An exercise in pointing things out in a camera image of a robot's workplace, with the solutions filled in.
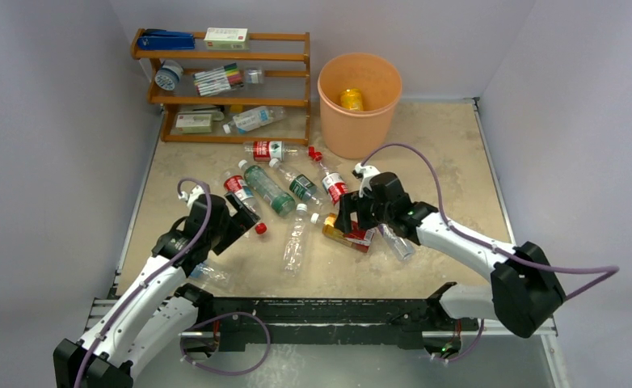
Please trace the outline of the orange red tea bottle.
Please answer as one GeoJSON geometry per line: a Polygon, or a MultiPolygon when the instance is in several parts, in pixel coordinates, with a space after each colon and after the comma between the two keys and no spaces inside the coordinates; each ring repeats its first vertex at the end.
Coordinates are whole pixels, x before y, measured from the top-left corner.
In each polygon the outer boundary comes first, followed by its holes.
{"type": "Polygon", "coordinates": [[[310,222],[317,226],[326,238],[356,251],[367,253],[372,245],[376,230],[362,230],[355,221],[352,221],[352,230],[349,233],[344,233],[335,228],[336,218],[335,213],[313,213],[310,216],[310,222]]]}

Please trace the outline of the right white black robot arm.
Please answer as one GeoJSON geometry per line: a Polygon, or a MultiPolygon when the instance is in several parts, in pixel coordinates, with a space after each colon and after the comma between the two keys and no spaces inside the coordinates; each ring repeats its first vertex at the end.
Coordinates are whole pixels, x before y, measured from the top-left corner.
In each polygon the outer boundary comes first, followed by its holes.
{"type": "Polygon", "coordinates": [[[396,236],[439,251],[488,281],[487,286],[449,284],[433,294],[427,317],[434,327],[445,329],[460,318],[490,319],[529,338],[566,301],[538,245],[513,246],[455,223],[437,207],[412,201],[392,172],[356,166],[352,174],[360,188],[341,196],[337,230],[388,226],[396,236]]]}

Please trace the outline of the clear plastic bottle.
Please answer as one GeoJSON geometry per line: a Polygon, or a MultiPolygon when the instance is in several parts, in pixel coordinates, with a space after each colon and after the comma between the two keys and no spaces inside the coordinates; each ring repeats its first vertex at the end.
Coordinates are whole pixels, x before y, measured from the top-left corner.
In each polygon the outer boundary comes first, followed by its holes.
{"type": "Polygon", "coordinates": [[[290,276],[296,276],[305,256],[305,244],[308,240],[310,215],[306,204],[297,205],[293,224],[288,229],[288,237],[282,259],[283,270],[290,276]]]}

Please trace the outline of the clear bottle blue label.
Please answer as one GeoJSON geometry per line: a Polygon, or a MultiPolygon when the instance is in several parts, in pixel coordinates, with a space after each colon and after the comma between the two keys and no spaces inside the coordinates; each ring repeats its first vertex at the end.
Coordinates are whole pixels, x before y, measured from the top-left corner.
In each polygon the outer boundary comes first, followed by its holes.
{"type": "Polygon", "coordinates": [[[228,288],[232,283],[232,276],[225,268],[209,261],[197,264],[188,277],[219,288],[228,288]]]}

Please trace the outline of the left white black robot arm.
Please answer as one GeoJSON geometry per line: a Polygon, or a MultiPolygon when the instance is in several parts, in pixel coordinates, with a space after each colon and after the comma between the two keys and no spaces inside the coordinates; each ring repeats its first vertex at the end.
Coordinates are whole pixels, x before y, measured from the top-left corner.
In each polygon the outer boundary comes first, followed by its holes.
{"type": "Polygon", "coordinates": [[[185,279],[209,253],[221,254],[259,222],[233,194],[181,194],[189,214],[161,235],[140,275],[80,339],[53,352],[59,387],[131,387],[177,333],[203,331],[226,313],[185,279]]]}

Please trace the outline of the clear bottle purple label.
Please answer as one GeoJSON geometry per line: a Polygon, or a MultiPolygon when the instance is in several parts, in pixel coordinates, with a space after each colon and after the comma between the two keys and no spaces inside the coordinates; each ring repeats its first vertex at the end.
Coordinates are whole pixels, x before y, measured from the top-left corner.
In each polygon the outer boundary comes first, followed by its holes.
{"type": "Polygon", "coordinates": [[[407,261],[415,254],[413,245],[404,238],[397,236],[386,224],[380,224],[378,232],[399,261],[407,261]]]}

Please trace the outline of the red label bottle red cap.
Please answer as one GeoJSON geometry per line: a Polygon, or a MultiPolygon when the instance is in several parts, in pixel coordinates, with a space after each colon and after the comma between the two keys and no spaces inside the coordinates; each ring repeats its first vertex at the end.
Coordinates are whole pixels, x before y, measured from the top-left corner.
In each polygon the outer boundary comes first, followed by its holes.
{"type": "Polygon", "coordinates": [[[318,178],[322,188],[330,198],[335,211],[338,212],[342,199],[350,190],[337,168],[337,163],[333,158],[325,156],[313,146],[308,147],[308,156],[318,170],[318,178]]]}

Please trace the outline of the yellow juice bottle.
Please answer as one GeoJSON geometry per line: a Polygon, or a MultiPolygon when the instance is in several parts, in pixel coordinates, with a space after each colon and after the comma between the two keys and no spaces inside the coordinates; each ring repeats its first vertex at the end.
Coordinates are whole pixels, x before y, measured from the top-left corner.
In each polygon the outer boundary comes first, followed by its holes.
{"type": "Polygon", "coordinates": [[[339,105],[349,111],[363,112],[364,99],[360,89],[348,88],[339,93],[339,105]]]}

